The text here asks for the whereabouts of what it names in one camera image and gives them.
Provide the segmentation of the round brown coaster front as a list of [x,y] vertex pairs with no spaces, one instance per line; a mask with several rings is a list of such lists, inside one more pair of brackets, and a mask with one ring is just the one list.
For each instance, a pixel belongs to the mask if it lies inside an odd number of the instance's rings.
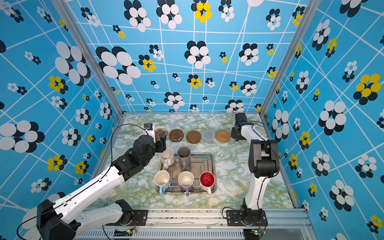
[[180,129],[174,129],[169,132],[169,139],[172,142],[180,142],[184,138],[184,132]]

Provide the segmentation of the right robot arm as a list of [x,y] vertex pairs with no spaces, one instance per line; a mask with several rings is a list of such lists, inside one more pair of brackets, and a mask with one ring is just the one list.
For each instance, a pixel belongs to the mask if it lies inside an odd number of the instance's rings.
[[248,165],[252,176],[240,210],[242,221],[248,226],[259,222],[266,227],[268,222],[262,209],[263,198],[269,181],[280,172],[278,144],[275,140],[262,137],[254,124],[247,120],[245,113],[235,114],[231,137],[235,141],[246,140],[250,143]]

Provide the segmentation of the woven rattan coaster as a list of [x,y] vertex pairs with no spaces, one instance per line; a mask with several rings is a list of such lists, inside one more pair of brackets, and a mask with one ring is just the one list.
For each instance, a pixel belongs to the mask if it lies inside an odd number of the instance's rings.
[[220,143],[227,143],[231,139],[231,135],[227,131],[220,130],[216,132],[216,139]]

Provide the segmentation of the grey silicone round coaster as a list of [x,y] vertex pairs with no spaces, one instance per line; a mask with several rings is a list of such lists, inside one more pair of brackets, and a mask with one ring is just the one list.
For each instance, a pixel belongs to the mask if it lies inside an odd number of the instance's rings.
[[201,137],[206,142],[213,142],[216,138],[216,133],[212,130],[205,130],[201,133]]

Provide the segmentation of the paw print wooden coaster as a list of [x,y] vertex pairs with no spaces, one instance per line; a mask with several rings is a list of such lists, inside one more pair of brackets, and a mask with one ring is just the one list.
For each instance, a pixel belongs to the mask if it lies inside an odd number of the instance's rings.
[[155,130],[155,138],[156,141],[160,141],[162,137],[165,137],[167,139],[168,131],[165,131],[163,129],[156,129]]

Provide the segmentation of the white speckled mug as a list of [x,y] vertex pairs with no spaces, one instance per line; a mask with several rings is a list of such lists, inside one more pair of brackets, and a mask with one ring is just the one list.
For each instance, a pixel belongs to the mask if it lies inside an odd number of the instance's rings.
[[170,147],[167,147],[162,153],[159,153],[159,158],[166,170],[175,163],[174,151]]

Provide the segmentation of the grey metallic mug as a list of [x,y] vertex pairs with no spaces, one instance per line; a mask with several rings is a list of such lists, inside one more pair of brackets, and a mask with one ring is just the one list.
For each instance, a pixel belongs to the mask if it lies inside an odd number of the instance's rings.
[[191,150],[188,147],[180,147],[177,154],[180,166],[186,170],[192,162]]

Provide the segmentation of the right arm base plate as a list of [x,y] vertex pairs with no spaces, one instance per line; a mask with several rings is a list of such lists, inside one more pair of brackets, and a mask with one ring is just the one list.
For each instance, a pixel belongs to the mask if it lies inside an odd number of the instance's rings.
[[229,227],[266,227],[268,220],[266,212],[260,210],[250,210],[244,212],[241,210],[227,210],[225,213]]

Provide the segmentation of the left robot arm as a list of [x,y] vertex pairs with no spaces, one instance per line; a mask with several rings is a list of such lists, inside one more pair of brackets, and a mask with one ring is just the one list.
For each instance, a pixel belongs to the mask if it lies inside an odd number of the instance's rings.
[[125,200],[86,212],[85,209],[110,189],[139,173],[154,157],[166,149],[166,137],[156,141],[142,135],[133,148],[112,162],[107,170],[72,192],[51,202],[45,200],[37,207],[37,229],[44,240],[72,240],[83,232],[106,224],[129,224],[132,208]]

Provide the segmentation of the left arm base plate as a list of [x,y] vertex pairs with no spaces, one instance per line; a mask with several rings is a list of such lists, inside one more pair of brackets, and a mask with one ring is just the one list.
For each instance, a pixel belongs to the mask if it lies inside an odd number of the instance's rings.
[[107,224],[107,226],[145,226],[148,219],[148,210],[133,210],[128,217],[124,217],[122,221]]

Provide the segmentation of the round brown coaster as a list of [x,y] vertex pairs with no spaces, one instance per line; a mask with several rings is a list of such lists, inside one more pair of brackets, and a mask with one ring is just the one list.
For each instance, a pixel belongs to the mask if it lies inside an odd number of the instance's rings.
[[172,142],[180,142],[184,138],[184,132],[180,129],[174,129],[169,132],[169,139]]
[[202,139],[202,136],[198,131],[189,131],[186,139],[191,144],[197,144]]

